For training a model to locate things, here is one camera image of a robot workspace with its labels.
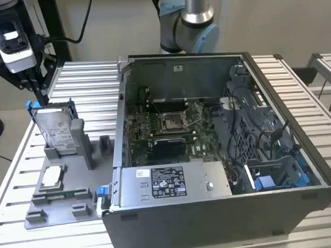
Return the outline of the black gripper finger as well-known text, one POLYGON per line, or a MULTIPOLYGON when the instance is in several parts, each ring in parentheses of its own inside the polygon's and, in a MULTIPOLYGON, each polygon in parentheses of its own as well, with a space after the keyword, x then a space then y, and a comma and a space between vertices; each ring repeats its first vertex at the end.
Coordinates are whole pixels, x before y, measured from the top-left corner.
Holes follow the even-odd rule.
POLYGON ((11 63, 0 57, 0 77, 18 89, 39 90, 38 59, 35 55, 11 63))
POLYGON ((34 93, 41 106, 48 104, 48 90, 52 83, 54 73, 57 69, 57 58, 45 51, 36 55, 37 65, 32 68, 34 82, 34 93))

